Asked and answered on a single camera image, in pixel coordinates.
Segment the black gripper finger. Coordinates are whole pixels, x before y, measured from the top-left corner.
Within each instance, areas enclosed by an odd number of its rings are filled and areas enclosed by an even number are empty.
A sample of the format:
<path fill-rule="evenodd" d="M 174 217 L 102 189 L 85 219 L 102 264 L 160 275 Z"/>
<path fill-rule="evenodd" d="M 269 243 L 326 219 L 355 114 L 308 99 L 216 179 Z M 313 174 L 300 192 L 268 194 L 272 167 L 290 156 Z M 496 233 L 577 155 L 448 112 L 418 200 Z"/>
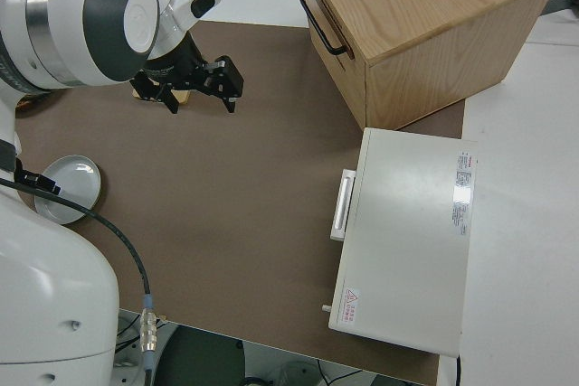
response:
<path fill-rule="evenodd" d="M 25 170 L 19 158 L 15 160 L 14 181 L 52 194 L 59 194 L 61 191 L 54 180 L 43 174 Z"/>

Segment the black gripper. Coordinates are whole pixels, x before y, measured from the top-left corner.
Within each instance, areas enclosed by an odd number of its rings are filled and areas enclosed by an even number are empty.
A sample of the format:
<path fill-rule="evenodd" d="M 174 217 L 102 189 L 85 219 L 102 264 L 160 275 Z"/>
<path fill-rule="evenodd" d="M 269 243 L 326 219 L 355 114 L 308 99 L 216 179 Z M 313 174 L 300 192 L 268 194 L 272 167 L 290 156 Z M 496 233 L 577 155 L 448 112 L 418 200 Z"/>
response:
<path fill-rule="evenodd" d="M 129 83 L 138 99 L 163 103 L 176 114 L 179 101 L 171 89 L 199 90 L 220 99 L 227 111 L 233 113 L 237 99 L 242 96 L 244 81 L 229 56 L 207 62 L 191 34 L 186 33 L 172 51 L 148 60 Z"/>

